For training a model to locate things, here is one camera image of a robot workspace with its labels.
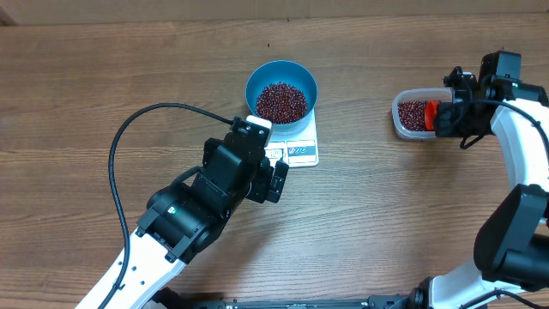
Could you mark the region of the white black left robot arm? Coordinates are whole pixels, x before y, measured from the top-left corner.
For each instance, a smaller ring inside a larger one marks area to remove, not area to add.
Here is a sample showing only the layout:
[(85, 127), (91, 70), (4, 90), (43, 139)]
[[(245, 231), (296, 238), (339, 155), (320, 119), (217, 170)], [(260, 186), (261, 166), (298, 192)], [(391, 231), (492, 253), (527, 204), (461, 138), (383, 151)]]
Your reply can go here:
[(269, 130), (246, 125), (204, 145), (203, 163), (155, 192), (129, 244), (80, 308), (143, 308), (214, 243), (244, 199), (277, 203), (288, 172), (265, 155)]

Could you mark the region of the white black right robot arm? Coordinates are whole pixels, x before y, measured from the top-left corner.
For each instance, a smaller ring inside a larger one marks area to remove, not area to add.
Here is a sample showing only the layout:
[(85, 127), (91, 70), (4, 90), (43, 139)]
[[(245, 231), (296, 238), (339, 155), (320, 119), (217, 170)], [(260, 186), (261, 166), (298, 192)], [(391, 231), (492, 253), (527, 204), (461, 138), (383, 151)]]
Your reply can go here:
[(542, 86), (522, 82), (522, 58), (496, 51), (482, 58), (480, 74), (456, 67), (443, 79), (451, 102), (425, 110), (425, 125), (438, 137), (459, 137), (467, 149), (494, 135), (502, 149), (510, 193), (477, 233), (471, 260), (425, 279), (410, 307), (485, 308), (491, 301), (523, 298), (548, 286), (548, 97)]

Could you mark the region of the orange scoop with blue handle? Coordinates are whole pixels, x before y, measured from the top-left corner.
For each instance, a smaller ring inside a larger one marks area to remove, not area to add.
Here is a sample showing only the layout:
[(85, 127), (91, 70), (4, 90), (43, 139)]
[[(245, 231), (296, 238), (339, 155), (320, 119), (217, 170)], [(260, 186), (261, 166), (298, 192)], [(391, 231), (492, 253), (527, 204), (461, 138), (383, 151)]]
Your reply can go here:
[(429, 100), (425, 103), (424, 120), (427, 131), (434, 131), (434, 120), (437, 116), (440, 100)]

